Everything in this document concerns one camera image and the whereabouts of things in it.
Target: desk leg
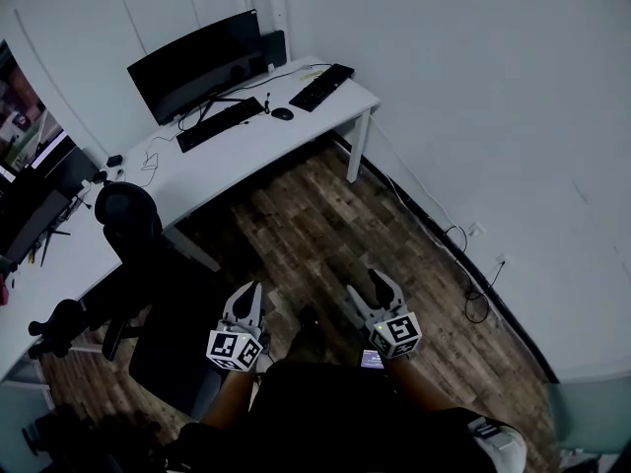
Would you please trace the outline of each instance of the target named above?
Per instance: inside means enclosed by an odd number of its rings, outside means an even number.
[[[169,228],[163,233],[163,235],[167,240],[175,245],[178,252],[186,256],[188,259],[194,259],[214,272],[221,270],[221,266],[219,266],[217,261],[210,257],[198,245],[196,245],[195,242],[177,228]]]
[[[92,354],[101,354],[103,352],[103,345],[99,345],[96,343],[82,343],[75,342],[70,347],[71,351],[75,352],[90,352]]]
[[[368,133],[368,120],[371,110],[368,109],[360,115],[355,121],[355,131],[353,135],[353,148],[351,149],[351,159],[348,162],[348,172],[346,179],[349,182],[355,182],[357,173],[359,172],[359,164],[366,145],[366,134]]]
[[[14,389],[21,389],[21,390],[40,391],[41,395],[43,396],[43,399],[46,402],[46,406],[48,407],[48,410],[52,412],[55,409],[55,404],[52,401],[52,396],[50,395],[50,385],[46,383],[46,380],[43,377],[43,372],[41,370],[41,364],[39,363],[39,360],[27,359],[24,361],[26,363],[29,363],[30,365],[33,365],[33,368],[35,369],[35,380],[34,381],[26,381],[26,380],[16,381],[16,380],[11,380],[11,379],[5,379],[5,380],[0,380],[0,387],[12,387]]]

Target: window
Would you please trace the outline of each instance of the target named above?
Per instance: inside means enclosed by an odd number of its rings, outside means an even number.
[[[61,131],[7,43],[0,42],[0,169],[19,172]]]

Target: fiducial marker cube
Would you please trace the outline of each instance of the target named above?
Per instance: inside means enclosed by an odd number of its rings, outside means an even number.
[[[386,359],[407,354],[421,339],[421,328],[414,312],[376,322],[371,328],[371,343]]]
[[[263,350],[249,333],[211,331],[206,357],[225,370],[247,372]]]

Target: power outlet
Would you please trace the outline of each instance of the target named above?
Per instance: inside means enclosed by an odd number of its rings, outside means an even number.
[[[504,266],[511,266],[513,264],[513,259],[511,259],[511,256],[504,253],[497,256],[495,260],[498,262],[498,264],[504,263]]]
[[[484,229],[484,227],[476,221],[469,228],[469,233],[467,233],[467,236],[473,238],[473,237],[479,237],[480,235],[484,235],[485,233],[486,233],[486,230]]]

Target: baseboard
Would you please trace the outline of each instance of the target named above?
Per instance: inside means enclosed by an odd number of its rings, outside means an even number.
[[[334,142],[339,144],[350,153],[351,145],[339,134],[335,133],[334,131],[330,131],[327,135],[329,135]],[[539,364],[548,381],[552,383],[558,383],[558,377],[556,376],[554,370],[549,365],[539,348],[528,336],[526,331],[522,328],[513,313],[506,307],[506,304],[491,287],[482,272],[477,269],[477,266],[475,266],[475,264],[473,264],[468,256],[464,254],[464,252],[462,252],[459,247],[457,247],[457,245],[454,244],[451,238],[445,235],[445,233],[436,223],[436,221],[434,221],[434,219],[432,219],[427,214],[427,212],[425,212],[414,200],[412,200],[412,198],[410,198],[409,195],[403,189],[401,189],[401,187],[399,187],[396,182],[394,182],[394,180],[390,182],[390,180],[388,180],[388,178],[377,167],[375,167],[375,165],[373,165],[368,159],[366,159],[366,157],[362,156],[361,163],[388,189],[390,189],[394,193],[398,193],[398,196],[414,213],[419,221],[423,223],[425,228],[447,248],[452,256],[462,265],[462,267],[469,273],[471,278],[477,283],[482,292],[485,294],[486,298],[493,304],[493,306],[495,306],[502,318],[511,326],[513,331],[515,331],[515,334],[522,340],[522,342],[524,342],[524,345],[530,351],[536,362]]]

